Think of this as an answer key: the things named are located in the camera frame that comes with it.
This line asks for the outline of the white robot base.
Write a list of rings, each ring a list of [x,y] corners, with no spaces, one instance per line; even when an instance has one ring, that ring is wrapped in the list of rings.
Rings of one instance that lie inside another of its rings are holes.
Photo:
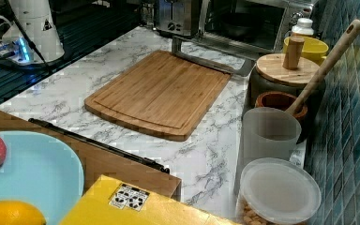
[[[0,15],[9,26],[0,37],[0,56],[19,66],[47,64],[65,54],[53,24],[49,0],[7,0],[13,21]]]

